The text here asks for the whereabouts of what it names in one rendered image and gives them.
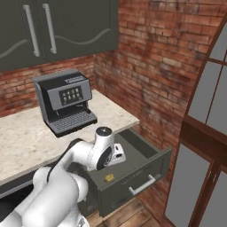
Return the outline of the dark grey wide cupboard door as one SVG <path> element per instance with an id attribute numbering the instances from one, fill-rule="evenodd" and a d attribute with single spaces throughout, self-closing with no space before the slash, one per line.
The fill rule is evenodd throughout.
<path id="1" fill-rule="evenodd" d="M 54 62 L 118 49 L 118 0 L 35 0 L 42 32 L 44 59 Z M 43 4 L 51 8 L 57 54 Z"/>

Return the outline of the black and grey coffee machine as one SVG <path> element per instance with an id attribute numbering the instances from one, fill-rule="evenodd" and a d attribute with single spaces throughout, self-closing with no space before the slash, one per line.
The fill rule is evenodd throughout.
<path id="1" fill-rule="evenodd" d="M 56 137 L 63 137 L 98 122 L 89 109 L 90 80 L 77 69 L 32 79 L 43 121 Z"/>

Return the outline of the brown framed window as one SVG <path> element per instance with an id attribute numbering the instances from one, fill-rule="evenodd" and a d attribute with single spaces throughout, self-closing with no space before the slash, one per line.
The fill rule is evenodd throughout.
<path id="1" fill-rule="evenodd" d="M 168 227 L 227 227 L 227 13 L 184 115 L 165 219 Z"/>

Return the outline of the dark grey open drawer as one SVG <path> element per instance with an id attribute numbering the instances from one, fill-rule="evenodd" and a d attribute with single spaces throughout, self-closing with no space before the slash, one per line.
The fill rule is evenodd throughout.
<path id="1" fill-rule="evenodd" d="M 168 173 L 172 148 L 159 150 L 133 129 L 125 129 L 115 136 L 115 141 L 123 147 L 126 160 L 123 163 L 99 171 L 87 171 L 80 166 L 80 174 L 89 183 L 86 200 L 79 203 L 81 213 L 87 217 L 99 211 L 105 217 L 134 196 L 129 192 L 147 182 L 152 175 L 158 182 Z M 105 181 L 105 176 L 113 174 L 114 180 Z"/>

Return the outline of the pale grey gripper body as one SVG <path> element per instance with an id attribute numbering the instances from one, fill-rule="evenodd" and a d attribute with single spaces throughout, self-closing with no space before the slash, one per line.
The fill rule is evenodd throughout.
<path id="1" fill-rule="evenodd" d="M 125 160 L 126 156 L 124 153 L 110 154 L 104 162 L 104 167 L 107 168 L 110 166 L 114 166 L 124 162 Z"/>

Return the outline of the dark grey narrow cupboard door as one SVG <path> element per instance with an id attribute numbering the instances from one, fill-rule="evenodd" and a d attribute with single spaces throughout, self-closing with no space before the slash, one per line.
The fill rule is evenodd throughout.
<path id="1" fill-rule="evenodd" d="M 40 57 L 34 55 L 27 15 L 30 6 Z M 35 0 L 0 0 L 0 73 L 44 62 L 43 40 Z"/>

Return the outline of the dark grey closed drawer front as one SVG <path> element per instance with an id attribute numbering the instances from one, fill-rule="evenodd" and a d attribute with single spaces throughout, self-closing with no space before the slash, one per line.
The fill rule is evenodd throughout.
<path id="1" fill-rule="evenodd" d="M 11 180 L 8 183 L 0 184 L 0 199 L 7 195 L 10 195 L 28 185 L 33 183 L 33 176 L 35 172 L 30 172 L 24 176 L 20 176 L 16 179 Z"/>

